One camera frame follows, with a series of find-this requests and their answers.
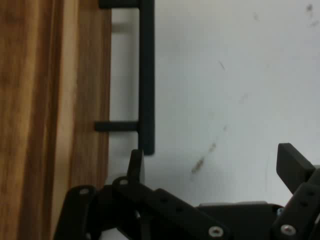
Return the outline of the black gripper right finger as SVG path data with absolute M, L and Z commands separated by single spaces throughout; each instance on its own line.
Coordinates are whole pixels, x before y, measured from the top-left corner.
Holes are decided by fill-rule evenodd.
M 280 143 L 276 172 L 292 197 L 271 227 L 275 240 L 320 238 L 320 169 L 292 144 Z

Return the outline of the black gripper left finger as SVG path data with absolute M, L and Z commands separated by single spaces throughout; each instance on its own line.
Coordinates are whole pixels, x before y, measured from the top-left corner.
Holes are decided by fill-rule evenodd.
M 230 229 L 163 189 L 143 184 L 144 153 L 131 152 L 127 174 L 96 189 L 71 188 L 64 199 L 54 239 L 97 240 L 119 230 L 130 240 L 228 240 Z

